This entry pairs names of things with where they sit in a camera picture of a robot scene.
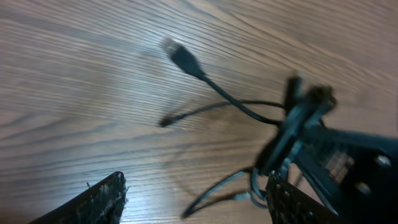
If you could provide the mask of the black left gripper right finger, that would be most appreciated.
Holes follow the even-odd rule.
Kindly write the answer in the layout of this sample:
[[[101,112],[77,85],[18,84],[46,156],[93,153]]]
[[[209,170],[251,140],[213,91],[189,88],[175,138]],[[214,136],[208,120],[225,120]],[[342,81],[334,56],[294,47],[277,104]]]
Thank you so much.
[[[335,224],[338,217],[316,200],[280,177],[269,175],[267,204],[273,224]]]

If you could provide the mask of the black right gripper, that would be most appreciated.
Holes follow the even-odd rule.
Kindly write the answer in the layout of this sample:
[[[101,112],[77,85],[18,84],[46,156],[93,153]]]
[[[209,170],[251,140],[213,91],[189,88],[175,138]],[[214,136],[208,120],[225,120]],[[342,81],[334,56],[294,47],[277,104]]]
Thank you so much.
[[[324,205],[348,223],[397,223],[397,139],[314,126],[336,107],[329,85],[302,92],[302,79],[288,79],[285,119],[258,155],[254,173],[269,175],[289,156]]]

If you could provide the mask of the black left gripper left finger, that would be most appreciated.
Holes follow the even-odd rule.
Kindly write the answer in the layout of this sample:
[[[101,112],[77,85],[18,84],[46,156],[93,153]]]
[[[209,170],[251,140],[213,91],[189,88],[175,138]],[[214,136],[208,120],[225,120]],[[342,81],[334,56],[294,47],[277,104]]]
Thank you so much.
[[[31,224],[119,224],[126,193],[124,174],[117,171]]]

